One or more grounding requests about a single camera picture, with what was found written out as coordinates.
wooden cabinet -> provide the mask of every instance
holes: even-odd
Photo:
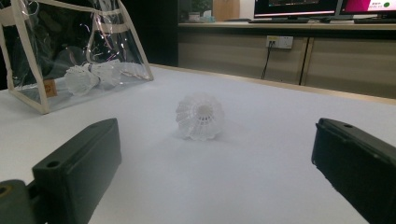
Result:
[[[273,49],[266,80],[396,99],[396,25],[179,25],[179,66],[261,78],[268,35],[293,36]]]
[[[314,38],[302,84],[396,98],[396,41]]]

plastic shuttlecock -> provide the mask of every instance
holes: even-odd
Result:
[[[195,93],[181,101],[176,110],[178,128],[193,140],[213,139],[222,131],[224,112],[221,104],[205,93]]]
[[[94,76],[87,69],[81,66],[69,68],[64,75],[64,82],[67,89],[73,95],[82,96],[88,93],[90,89],[99,84],[99,77]]]
[[[105,63],[86,63],[84,68],[99,77],[102,81],[117,86],[120,84],[120,60],[113,60]]]

computer monitor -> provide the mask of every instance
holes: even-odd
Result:
[[[344,0],[340,14],[378,14],[382,18],[396,18],[396,0]]]
[[[254,19],[333,16],[338,0],[255,0]]]

white table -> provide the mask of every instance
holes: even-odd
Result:
[[[45,116],[0,91],[0,180],[29,183],[51,151],[117,118],[123,164],[90,223],[367,223],[311,163],[315,123],[338,119],[395,146],[394,102],[152,70],[152,82]],[[197,91],[223,105],[225,130],[215,140],[177,133],[177,104]]]

black plastic object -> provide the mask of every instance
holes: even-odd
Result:
[[[296,20],[287,20],[287,19],[275,19],[275,20],[253,20],[248,21],[248,23],[308,23],[308,18],[300,18]]]
[[[355,19],[353,20],[355,24],[383,24],[383,23],[396,23],[396,18],[390,19],[379,19],[379,18],[369,18],[369,19]]]
[[[247,18],[233,18],[233,19],[228,19],[225,21],[251,21],[251,19],[247,19]]]
[[[396,223],[396,148],[331,119],[320,119],[312,162],[370,223]]]
[[[86,224],[121,163],[116,119],[90,125],[33,167],[0,183],[1,224]]]

